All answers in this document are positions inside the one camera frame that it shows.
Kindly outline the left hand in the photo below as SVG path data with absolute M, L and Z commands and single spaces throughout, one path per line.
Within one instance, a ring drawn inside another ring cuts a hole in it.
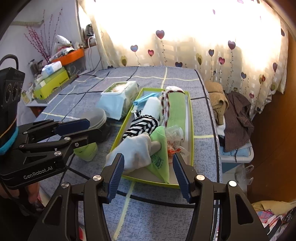
M 1 185 L 0 187 L 1 191 L 1 197 L 3 198 L 19 198 L 21 196 L 20 191 L 18 189 L 16 190 L 11 190 L 5 185 Z M 29 186 L 25 187 L 25 193 L 26 197 L 28 198 L 28 201 L 33 204 L 34 202 L 37 201 L 39 197 L 39 191 L 40 191 L 40 184 L 39 182 L 30 184 Z

